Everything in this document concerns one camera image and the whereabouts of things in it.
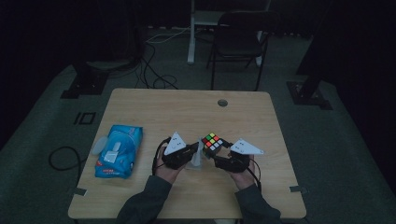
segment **gray carpet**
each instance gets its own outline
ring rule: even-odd
[[[150,31],[177,33],[179,30]],[[198,36],[210,40],[211,35]],[[188,35],[152,44],[150,62],[159,76],[179,89],[208,90],[210,70],[205,69],[210,44],[197,41],[195,64],[187,64]],[[162,41],[165,37],[152,41]],[[304,81],[295,72],[310,40],[284,36],[271,40],[259,88],[271,94],[297,179],[308,192],[303,195],[306,220],[294,223],[396,223],[396,199],[377,169],[359,131],[340,102],[334,86],[320,83],[333,110],[295,105],[286,81]],[[147,47],[145,59],[153,52]],[[106,69],[115,63],[92,63]],[[258,68],[243,64],[219,65],[216,90],[249,91]],[[60,73],[35,104],[29,116],[0,151],[0,215],[3,223],[73,223],[67,215],[78,169],[59,172],[49,166],[49,154],[58,147],[75,148],[85,158],[92,145],[106,102],[115,88],[146,88],[138,76],[144,66],[110,75],[102,95],[60,99],[76,73],[69,66]],[[152,85],[156,76],[146,71]],[[75,124],[78,113],[96,113],[92,124]],[[57,166],[76,163],[71,150],[53,157]],[[114,220],[79,220],[79,223],[113,223]]]

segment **blue package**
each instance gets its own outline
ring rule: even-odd
[[[142,127],[113,125],[106,146],[95,164],[95,176],[128,178],[142,138]]]

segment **person's hand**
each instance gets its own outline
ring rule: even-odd
[[[254,162],[253,162],[253,155],[249,155],[250,157],[250,163],[248,168],[253,172],[254,174]],[[252,184],[254,184],[254,177],[253,175],[248,171],[245,170],[242,173],[232,173],[232,172],[227,172],[230,174],[231,178],[235,182],[236,187],[241,190],[245,189],[247,187],[250,187]]]
[[[166,180],[167,182],[174,184],[177,178],[178,173],[186,166],[183,165],[177,170],[174,170],[172,168],[167,167],[165,164],[163,164],[163,151],[165,150],[165,147],[162,147],[160,149],[160,152],[158,153],[158,158],[157,158],[157,169],[155,171],[155,175]]]

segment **black stand base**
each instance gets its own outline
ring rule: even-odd
[[[108,73],[93,72],[87,64],[73,66],[77,75],[70,85],[69,90],[62,93],[61,99],[77,99],[80,95],[100,95],[106,85]]]
[[[316,89],[309,97],[302,94],[304,83],[302,82],[287,82],[291,98],[296,105],[318,105],[322,110],[332,110],[330,102],[323,99],[319,89]]]

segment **black chair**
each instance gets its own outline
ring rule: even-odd
[[[254,91],[259,88],[269,37],[279,25],[279,16],[273,11],[229,11],[218,21],[214,31],[212,50],[206,64],[212,62],[213,90],[216,62],[247,62],[248,67],[255,58],[262,57]]]

